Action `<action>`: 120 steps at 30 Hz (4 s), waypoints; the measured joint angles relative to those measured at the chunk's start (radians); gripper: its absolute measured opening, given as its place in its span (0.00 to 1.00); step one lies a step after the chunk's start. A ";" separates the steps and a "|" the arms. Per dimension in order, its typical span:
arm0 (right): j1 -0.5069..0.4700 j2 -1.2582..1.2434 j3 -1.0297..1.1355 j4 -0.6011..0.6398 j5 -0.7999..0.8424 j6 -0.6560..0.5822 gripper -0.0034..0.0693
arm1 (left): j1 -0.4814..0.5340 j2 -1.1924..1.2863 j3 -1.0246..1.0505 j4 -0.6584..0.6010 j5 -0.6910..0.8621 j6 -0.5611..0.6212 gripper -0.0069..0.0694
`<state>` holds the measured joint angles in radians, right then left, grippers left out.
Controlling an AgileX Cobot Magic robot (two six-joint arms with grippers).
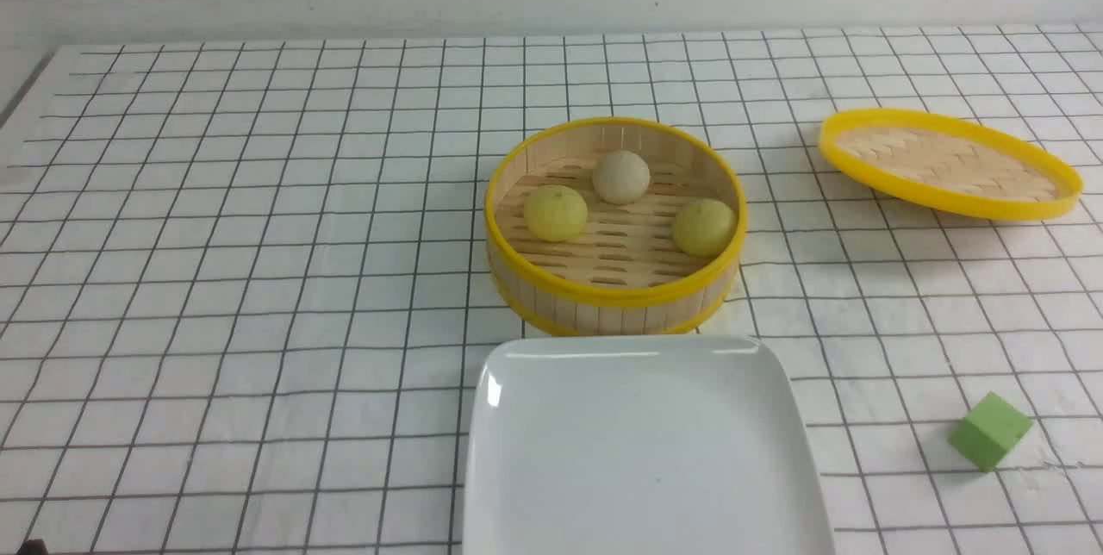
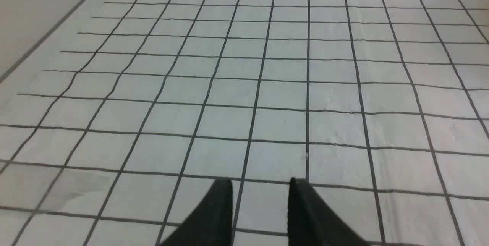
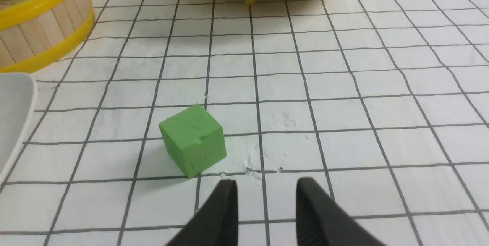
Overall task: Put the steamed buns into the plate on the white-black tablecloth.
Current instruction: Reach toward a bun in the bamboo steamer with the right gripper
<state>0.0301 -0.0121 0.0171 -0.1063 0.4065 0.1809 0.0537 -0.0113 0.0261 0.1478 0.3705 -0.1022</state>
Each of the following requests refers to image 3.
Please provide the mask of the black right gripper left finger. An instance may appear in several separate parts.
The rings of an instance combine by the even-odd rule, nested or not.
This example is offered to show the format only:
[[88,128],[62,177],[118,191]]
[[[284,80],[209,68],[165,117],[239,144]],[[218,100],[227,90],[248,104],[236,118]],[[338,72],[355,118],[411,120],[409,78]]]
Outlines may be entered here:
[[167,243],[168,246],[237,246],[239,244],[238,188],[220,180],[201,209]]

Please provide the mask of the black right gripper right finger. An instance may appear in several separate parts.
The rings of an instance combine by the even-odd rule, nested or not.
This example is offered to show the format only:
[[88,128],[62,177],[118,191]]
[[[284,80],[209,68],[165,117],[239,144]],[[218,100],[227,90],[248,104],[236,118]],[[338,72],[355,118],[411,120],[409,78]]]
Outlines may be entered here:
[[351,218],[313,178],[296,185],[296,239],[298,246],[383,246]]

